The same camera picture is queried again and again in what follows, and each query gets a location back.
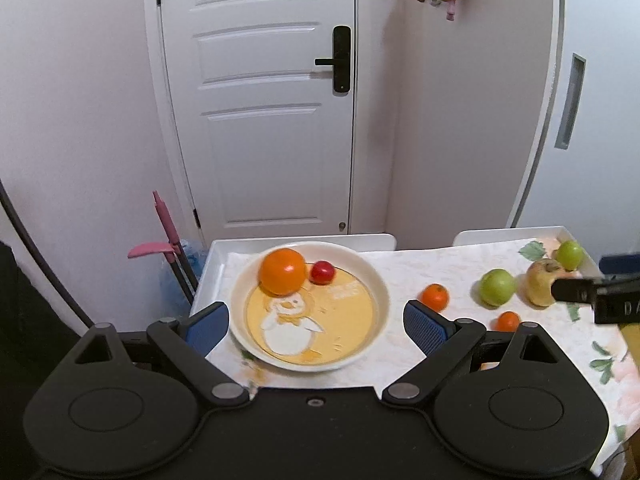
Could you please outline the white tray right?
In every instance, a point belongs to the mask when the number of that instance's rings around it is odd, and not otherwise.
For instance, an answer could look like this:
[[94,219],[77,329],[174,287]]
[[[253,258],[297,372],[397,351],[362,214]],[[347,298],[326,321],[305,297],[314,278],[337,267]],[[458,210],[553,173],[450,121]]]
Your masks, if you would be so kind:
[[576,237],[565,226],[534,226],[466,230],[454,237],[452,246],[461,247],[462,255],[472,257],[482,271],[503,268],[520,275],[526,272],[533,256],[544,250],[544,256],[551,257],[567,240]]

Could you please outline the white door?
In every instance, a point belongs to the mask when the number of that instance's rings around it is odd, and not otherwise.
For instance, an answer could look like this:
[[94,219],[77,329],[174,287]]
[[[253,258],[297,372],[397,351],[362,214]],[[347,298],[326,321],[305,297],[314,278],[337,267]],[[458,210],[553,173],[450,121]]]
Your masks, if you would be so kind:
[[204,240],[343,234],[354,92],[333,91],[356,0],[160,0],[172,117]]

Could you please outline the large green apple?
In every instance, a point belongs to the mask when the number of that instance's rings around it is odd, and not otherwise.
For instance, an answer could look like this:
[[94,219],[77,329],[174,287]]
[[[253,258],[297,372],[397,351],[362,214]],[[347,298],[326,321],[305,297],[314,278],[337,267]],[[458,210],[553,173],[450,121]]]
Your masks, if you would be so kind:
[[480,300],[491,307],[506,304],[516,291],[515,278],[504,269],[492,269],[480,279]]

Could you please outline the floral tablecloth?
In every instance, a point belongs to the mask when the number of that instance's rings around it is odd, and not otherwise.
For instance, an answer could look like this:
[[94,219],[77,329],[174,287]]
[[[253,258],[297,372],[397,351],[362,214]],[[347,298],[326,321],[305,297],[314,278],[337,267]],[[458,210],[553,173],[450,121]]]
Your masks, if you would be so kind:
[[[448,289],[446,318],[474,318],[491,326],[500,310],[480,303],[476,283],[487,271],[503,268],[521,276],[529,266],[520,250],[526,240],[494,244],[454,245],[429,250],[398,250],[369,237],[360,252],[382,276],[390,293],[390,322],[373,348],[355,363],[323,373],[295,373],[258,360],[228,336],[208,359],[252,391],[260,387],[336,388],[372,386],[382,389],[413,365],[422,354],[402,328],[401,311],[433,283]],[[629,344],[614,326],[597,326],[587,307],[554,304],[547,309],[530,306],[516,294],[505,306],[522,320],[537,322],[572,359],[610,416],[611,428],[598,455],[596,474],[602,479],[634,478],[631,437],[639,429],[639,372]]]

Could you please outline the small tangerine with stem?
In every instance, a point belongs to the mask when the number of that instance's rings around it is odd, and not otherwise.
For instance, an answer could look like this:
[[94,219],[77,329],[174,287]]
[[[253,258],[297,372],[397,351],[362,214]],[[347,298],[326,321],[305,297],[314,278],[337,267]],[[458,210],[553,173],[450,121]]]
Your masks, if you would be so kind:
[[442,312],[449,304],[449,292],[442,284],[431,284],[426,286],[419,297],[420,303],[425,307],[435,311]]

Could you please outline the yellow apple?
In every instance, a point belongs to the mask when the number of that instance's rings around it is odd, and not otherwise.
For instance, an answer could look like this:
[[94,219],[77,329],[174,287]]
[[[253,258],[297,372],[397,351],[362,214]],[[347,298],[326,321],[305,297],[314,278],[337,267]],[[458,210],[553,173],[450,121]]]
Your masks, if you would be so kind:
[[542,258],[533,262],[525,274],[525,296],[536,307],[546,308],[555,303],[551,286],[558,278],[570,274],[556,260]]

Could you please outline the red cherry tomato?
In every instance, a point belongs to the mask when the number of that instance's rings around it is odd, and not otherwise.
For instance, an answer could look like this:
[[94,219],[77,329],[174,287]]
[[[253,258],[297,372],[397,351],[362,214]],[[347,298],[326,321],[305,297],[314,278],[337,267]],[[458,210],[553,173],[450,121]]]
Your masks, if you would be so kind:
[[336,274],[335,266],[326,260],[319,260],[314,263],[309,271],[309,281],[316,285],[329,285],[333,282]]

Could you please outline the white duck pattern bowl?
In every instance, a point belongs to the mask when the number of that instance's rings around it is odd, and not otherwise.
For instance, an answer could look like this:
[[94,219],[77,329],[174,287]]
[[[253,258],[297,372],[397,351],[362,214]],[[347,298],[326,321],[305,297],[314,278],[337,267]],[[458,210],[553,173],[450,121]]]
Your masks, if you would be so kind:
[[244,264],[229,295],[230,330],[256,358],[282,370],[320,373],[366,354],[390,320],[390,293],[360,252],[327,242],[285,246],[305,261],[306,275],[331,263],[329,284],[306,280],[288,296],[268,292],[259,279],[267,249]]

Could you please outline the small green apple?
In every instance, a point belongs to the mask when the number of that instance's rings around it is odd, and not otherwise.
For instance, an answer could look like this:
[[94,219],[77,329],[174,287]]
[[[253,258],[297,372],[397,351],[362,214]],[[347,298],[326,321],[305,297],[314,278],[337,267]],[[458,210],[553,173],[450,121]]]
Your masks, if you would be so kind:
[[584,248],[576,240],[566,240],[555,249],[555,260],[567,271],[575,271],[585,258]]

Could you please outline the large orange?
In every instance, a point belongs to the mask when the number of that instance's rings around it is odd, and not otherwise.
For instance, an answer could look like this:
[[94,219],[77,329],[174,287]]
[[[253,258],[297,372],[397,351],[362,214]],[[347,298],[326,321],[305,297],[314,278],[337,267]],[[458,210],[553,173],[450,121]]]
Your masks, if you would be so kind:
[[291,248],[270,252],[258,269],[258,284],[272,296],[288,296],[305,283],[307,267],[303,256]]

